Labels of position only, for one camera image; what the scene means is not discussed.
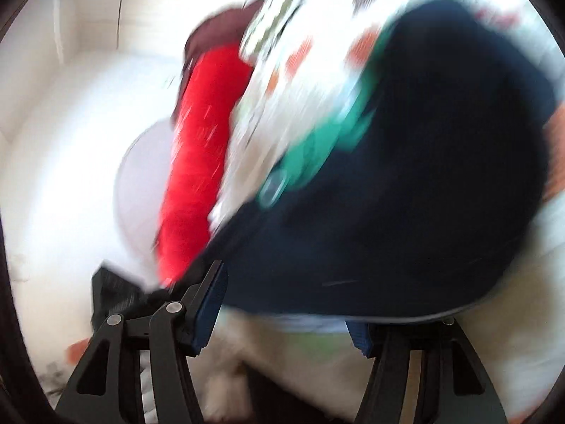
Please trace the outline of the navy striped child pants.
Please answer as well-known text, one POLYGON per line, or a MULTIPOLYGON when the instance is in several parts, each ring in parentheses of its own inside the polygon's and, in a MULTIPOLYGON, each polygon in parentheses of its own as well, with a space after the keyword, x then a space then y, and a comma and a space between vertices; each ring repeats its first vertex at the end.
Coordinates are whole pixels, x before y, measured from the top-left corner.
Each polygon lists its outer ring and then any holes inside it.
POLYGON ((392 22, 351 134, 307 138, 187 272, 213 261, 224 303, 261 316, 425 319, 483 298, 540 204, 553 86, 460 3, 392 22))

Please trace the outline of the red long pillow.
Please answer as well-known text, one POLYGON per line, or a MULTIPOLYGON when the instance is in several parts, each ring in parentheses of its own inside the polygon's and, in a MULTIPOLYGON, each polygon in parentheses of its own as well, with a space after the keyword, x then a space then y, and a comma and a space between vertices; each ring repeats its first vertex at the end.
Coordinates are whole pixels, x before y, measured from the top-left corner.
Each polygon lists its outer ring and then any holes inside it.
POLYGON ((237 43, 216 47, 195 63, 181 95, 156 236, 164 286, 180 280, 211 238, 209 215, 223 178, 230 118, 252 72, 237 43))

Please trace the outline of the maroon blanket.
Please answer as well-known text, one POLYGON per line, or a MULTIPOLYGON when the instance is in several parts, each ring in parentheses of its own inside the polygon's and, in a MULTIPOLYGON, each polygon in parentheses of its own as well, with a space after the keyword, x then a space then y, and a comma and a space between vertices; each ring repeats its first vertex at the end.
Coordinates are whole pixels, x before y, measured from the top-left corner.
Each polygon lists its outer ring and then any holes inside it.
POLYGON ((191 32, 184 46, 181 81, 175 108, 171 113, 172 124, 176 124, 183 94, 199 58, 215 48, 239 44, 263 4, 264 0, 252 0, 242 6, 221 10, 206 18, 191 32))

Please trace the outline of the heart patterned quilt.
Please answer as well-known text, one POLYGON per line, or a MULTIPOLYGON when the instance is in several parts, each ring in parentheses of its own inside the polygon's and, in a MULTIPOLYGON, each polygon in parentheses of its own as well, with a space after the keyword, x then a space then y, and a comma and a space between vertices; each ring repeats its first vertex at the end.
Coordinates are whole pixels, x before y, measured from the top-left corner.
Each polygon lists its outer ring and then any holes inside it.
POLYGON ((368 0, 368 57, 171 287, 102 320, 62 393, 71 423, 140 423, 150 354, 157 416, 199 423, 187 361, 222 306, 347 324, 374 360, 359 423, 400 417, 423 350, 421 423, 501 423, 458 325, 521 249, 542 199, 553 83, 460 0, 368 0))

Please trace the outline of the olive white-dotted bolster pillow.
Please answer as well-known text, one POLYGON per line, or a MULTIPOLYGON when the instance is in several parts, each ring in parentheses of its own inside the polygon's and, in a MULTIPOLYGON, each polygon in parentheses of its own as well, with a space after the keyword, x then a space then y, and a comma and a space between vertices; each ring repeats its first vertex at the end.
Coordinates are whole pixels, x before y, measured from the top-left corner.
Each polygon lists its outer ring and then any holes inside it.
POLYGON ((285 26, 304 1, 264 0, 241 39, 239 57, 250 65, 268 58, 285 26))

